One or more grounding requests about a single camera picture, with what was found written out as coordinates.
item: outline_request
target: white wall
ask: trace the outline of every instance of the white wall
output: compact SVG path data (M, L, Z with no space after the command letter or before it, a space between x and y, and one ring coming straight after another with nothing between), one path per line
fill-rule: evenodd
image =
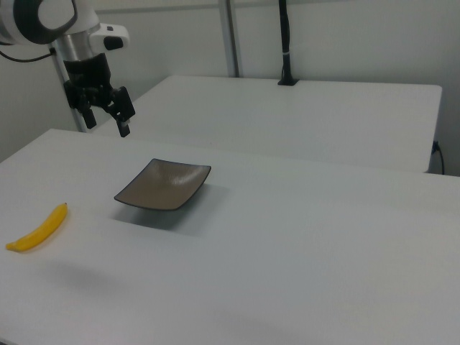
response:
M46 54L45 47L0 47L16 58ZM13 63L0 57L0 162L48 129L76 130L51 58Z
M219 4L208 2L214 4L100 11L101 22L124 25L131 36L127 49L107 55L112 84L136 99L169 75L229 76Z
M443 87L436 139L460 175L460 1L289 1L293 74L302 79ZM234 0L244 77L279 78L277 1ZM431 169L438 171L438 158Z

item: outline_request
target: black wire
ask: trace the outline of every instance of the black wire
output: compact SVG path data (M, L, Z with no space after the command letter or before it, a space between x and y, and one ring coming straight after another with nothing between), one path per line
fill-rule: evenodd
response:
M42 56L39 56L39 57L35 57L33 59L26 59L26 60L16 59L15 57L8 56L7 54L5 54L2 51L0 51L0 55L3 56L5 59L8 59L10 61L14 61L16 63L33 63L35 61L40 61L40 60L46 59L46 58L48 58L50 56L53 56L54 53L50 52L49 54L42 55Z
M439 156L441 157L441 169L442 174L445 175L446 171L444 169L444 156L443 152L441 151L441 147L439 146L439 142L433 142L433 147L431 148L431 154L434 155L437 151L439 151Z
M443 152L441 151L441 148L439 147L439 144L438 144L438 151L439 151L439 156L441 157L441 167L443 170L443 175L445 175L446 171L444 170L444 157L443 157Z

